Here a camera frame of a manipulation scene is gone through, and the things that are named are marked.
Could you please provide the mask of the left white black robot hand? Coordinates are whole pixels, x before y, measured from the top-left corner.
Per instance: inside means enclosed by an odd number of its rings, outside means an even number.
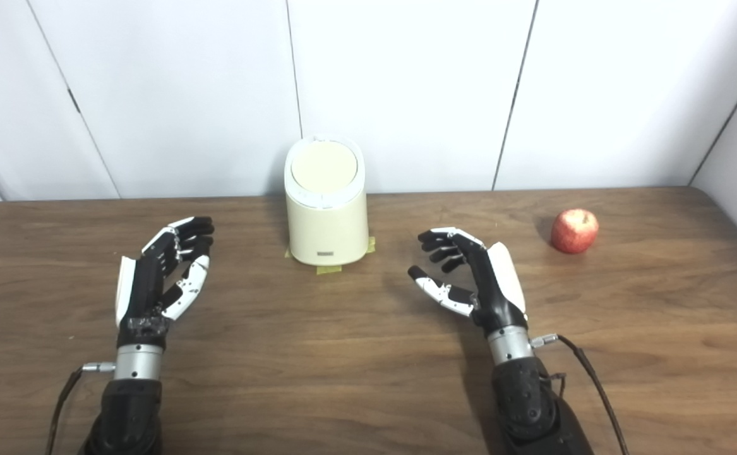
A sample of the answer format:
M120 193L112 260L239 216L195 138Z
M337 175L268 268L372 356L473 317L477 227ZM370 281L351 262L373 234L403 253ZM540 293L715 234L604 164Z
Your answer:
M137 258L122 257L114 310L117 348L165 348L170 325L203 290L214 231L209 216L180 219L160 228Z

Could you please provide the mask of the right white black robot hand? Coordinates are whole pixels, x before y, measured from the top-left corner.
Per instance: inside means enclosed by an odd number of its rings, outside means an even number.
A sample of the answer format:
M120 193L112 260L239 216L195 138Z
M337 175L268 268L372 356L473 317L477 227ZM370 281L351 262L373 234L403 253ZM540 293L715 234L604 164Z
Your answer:
M510 258L501 243L487 247L480 239L457 227L438 227L423 231L417 237L421 250L429 253L432 263L440 263L441 271L450 273L461 265L469 265L475 290L464 289L429 276L413 265L408 275L427 296L454 313L469 317L484 335L495 334L507 327L528 328L524 298L519 286L507 288L505 260Z

